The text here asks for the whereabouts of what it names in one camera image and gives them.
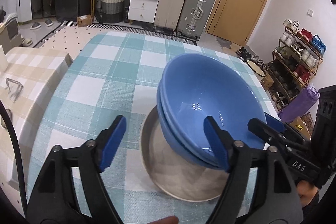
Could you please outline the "right hand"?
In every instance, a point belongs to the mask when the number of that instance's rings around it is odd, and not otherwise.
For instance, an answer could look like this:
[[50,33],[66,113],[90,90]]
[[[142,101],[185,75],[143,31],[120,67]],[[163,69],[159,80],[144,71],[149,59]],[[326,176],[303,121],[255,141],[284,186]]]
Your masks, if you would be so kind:
[[302,207],[307,206],[313,200],[319,189],[308,181],[301,180],[297,186],[297,193],[299,195]]

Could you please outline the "left hand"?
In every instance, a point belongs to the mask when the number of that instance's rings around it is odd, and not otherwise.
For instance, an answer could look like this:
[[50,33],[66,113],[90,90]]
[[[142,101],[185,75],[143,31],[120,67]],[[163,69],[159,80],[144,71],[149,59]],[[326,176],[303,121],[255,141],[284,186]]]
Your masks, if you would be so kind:
[[150,222],[149,224],[179,224],[179,218],[175,215],[165,217],[153,222]]

